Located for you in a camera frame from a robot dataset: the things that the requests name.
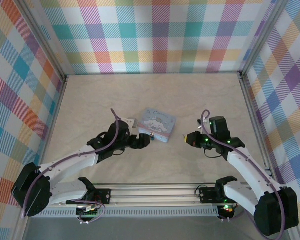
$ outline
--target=white arm segment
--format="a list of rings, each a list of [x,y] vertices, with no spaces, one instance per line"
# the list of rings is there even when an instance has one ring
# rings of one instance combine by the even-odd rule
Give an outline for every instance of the white arm segment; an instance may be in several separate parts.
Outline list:
[[[255,163],[255,165],[260,169],[261,172],[264,173],[264,175],[269,179],[269,181],[273,184],[275,189],[277,191],[280,191],[281,186],[279,183],[277,183],[275,180],[273,180],[272,177],[267,175],[265,170],[263,170],[259,164],[251,157],[249,151],[244,147],[238,147],[237,150],[245,154],[249,157],[249,159]],[[254,191],[257,200],[259,201],[262,196],[265,195],[265,192],[269,192],[270,194],[274,191],[270,186],[268,186],[265,179],[260,175],[260,173],[255,169],[255,167],[244,159],[243,156],[241,156],[239,153],[232,151],[228,154],[228,162],[234,166],[239,173],[243,176],[243,178],[246,180],[246,182],[250,185],[252,190]]]
[[[50,190],[52,196],[50,197],[48,206],[67,200],[82,199],[87,191],[86,185],[80,180],[58,183]]]
[[[77,154],[77,153],[91,152],[94,150],[95,149],[92,146],[85,145],[80,150],[78,150],[72,154],[69,154],[68,156]],[[53,161],[50,163],[42,164],[42,165],[40,165],[40,167],[41,167],[40,170],[43,171],[43,170],[49,168],[51,165],[53,165],[56,162],[57,161]],[[63,179],[75,174],[76,172],[79,172],[82,169],[85,169],[87,167],[97,164],[97,162],[98,162],[98,155],[96,153],[91,153],[91,154],[83,155],[80,157],[79,156],[73,157],[73,158],[59,164],[55,168],[52,168],[51,171],[48,171],[46,174],[44,174],[44,176],[50,177],[49,182],[50,182],[50,188],[52,189],[56,186],[57,183],[59,183]]]
[[[231,181],[223,189],[229,199],[239,203],[244,209],[254,215],[256,205],[258,205],[258,199],[254,191],[242,185],[239,181]]]

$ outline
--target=plaid fabric backdrop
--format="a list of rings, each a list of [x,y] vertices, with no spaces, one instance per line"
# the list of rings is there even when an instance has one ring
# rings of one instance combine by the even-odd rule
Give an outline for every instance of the plaid fabric backdrop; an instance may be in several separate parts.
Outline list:
[[[27,2],[66,72],[80,75],[235,72],[271,0]]]
[[[18,220],[11,189],[38,163],[62,82],[12,0],[0,0],[0,240]]]
[[[300,0],[290,0],[248,74],[250,95],[281,183],[300,219]]]

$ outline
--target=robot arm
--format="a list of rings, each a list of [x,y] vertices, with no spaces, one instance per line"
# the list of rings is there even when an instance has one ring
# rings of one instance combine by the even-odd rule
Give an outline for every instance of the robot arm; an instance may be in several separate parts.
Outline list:
[[[110,158],[115,151],[124,151],[126,148],[146,148],[150,144],[150,136],[141,133],[137,138],[136,135],[130,135],[130,122],[124,118],[118,121],[117,138],[106,149],[104,149],[105,146],[108,146],[116,135],[116,123],[113,123],[107,132],[99,134],[96,138],[90,140],[87,145],[63,159],[40,166],[36,166],[34,163],[24,166],[11,193],[20,206],[23,207],[28,190],[34,184],[25,207],[26,215],[28,217],[35,216],[47,206],[55,203],[77,199],[95,201],[96,195],[99,196],[101,193],[97,192],[97,189],[85,177],[81,177],[74,182],[60,182],[82,169]]]
[[[299,224],[298,201],[294,190],[279,184],[270,177],[252,158],[245,144],[239,138],[231,137],[227,121],[223,116],[210,118],[209,125],[210,136],[196,131],[188,134],[185,137],[185,142],[195,148],[215,149],[239,171],[250,186],[250,189],[244,187],[233,176],[219,179],[215,185],[218,201],[224,203],[232,200],[240,204],[253,215],[259,230],[264,235],[270,236],[279,233],[282,224],[277,192],[283,203],[285,229],[297,226]]]

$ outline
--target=cartoon tin box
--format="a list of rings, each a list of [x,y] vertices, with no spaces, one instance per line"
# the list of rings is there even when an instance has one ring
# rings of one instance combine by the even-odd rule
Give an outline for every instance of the cartoon tin box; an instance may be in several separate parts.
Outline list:
[[[177,118],[153,108],[147,108],[138,122],[139,133],[149,134],[151,140],[167,143],[175,127]]]

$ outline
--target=purple cable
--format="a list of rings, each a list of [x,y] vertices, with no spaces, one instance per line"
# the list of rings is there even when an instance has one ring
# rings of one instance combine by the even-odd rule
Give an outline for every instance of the purple cable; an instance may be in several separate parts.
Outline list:
[[[115,130],[115,135],[114,135],[114,138],[112,139],[112,141],[107,145],[107,146],[104,146],[100,149],[97,149],[97,150],[93,150],[93,151],[87,151],[87,152],[83,152],[83,153],[76,153],[76,154],[73,154],[73,155],[70,155],[70,156],[67,156],[63,159],[61,159],[60,161],[57,161],[56,163],[54,163],[53,165],[51,165],[49,168],[47,168],[46,170],[44,170],[42,173],[40,173],[36,178],[35,180],[32,182],[32,184],[30,185],[26,195],[25,195],[25,198],[24,198],[24,202],[23,202],[23,207],[22,207],[22,211],[21,211],[21,218],[25,218],[27,215],[26,215],[26,208],[27,208],[27,204],[28,204],[28,201],[29,201],[29,196],[30,196],[30,193],[32,191],[32,189],[34,188],[35,184],[37,183],[37,181],[44,175],[46,174],[50,168],[55,168],[56,166],[58,166],[59,164],[62,164],[63,162],[69,160],[69,159],[72,159],[72,158],[75,158],[75,157],[80,157],[80,156],[84,156],[84,155],[89,155],[89,154],[93,154],[93,153],[99,153],[103,150],[106,150],[107,148],[109,148],[112,144],[114,144],[114,142],[116,141],[117,137],[118,137],[118,134],[119,134],[119,117],[116,115],[115,111],[111,108],[111,112],[113,113],[114,117],[115,117],[115,124],[116,124],[116,130]]]
[[[273,184],[270,182],[270,180],[268,179],[268,177],[259,169],[259,167],[253,162],[251,161],[251,159],[249,159],[248,156],[246,156],[243,152],[237,150],[236,148],[234,148],[231,145],[225,144],[217,139],[215,139],[213,136],[211,136],[208,131],[205,128],[204,125],[204,119],[207,119],[210,117],[210,111],[209,110],[204,110],[201,114],[201,126],[202,126],[202,130],[204,131],[204,133],[211,139],[213,140],[215,143],[220,144],[226,148],[229,148],[233,151],[235,151],[236,153],[240,154],[242,157],[244,157],[257,171],[258,173],[263,177],[263,179],[269,184],[269,186],[272,188],[272,190],[274,191],[274,194],[276,195],[278,201],[279,201],[279,205],[280,205],[280,212],[281,212],[281,228],[280,228],[280,234],[279,236],[275,239],[275,240],[280,240],[284,234],[285,228],[286,228],[286,216],[285,216],[285,209],[284,209],[284,204],[282,202],[281,197],[279,196],[278,191],[276,190],[276,188],[273,186]],[[270,238],[265,237],[262,232],[256,228],[258,230],[258,232],[267,240],[272,240]]]
[[[89,222],[86,222],[86,221],[83,221],[82,219],[81,219],[81,215],[82,215],[82,213],[79,215],[79,221],[81,222],[81,223],[87,223],[87,224],[90,224],[90,223],[93,223],[94,221],[97,221],[99,218],[101,218],[104,214],[105,214],[105,212],[106,212],[106,206],[102,203],[102,202],[99,202],[99,201],[85,201],[85,200],[80,200],[80,199],[77,199],[77,200],[72,200],[72,201],[74,201],[74,202],[77,202],[77,203],[84,203],[84,204],[97,204],[97,205],[101,205],[102,207],[103,207],[103,212],[99,215],[99,216],[97,216],[96,218],[93,218],[92,220],[90,220]]]

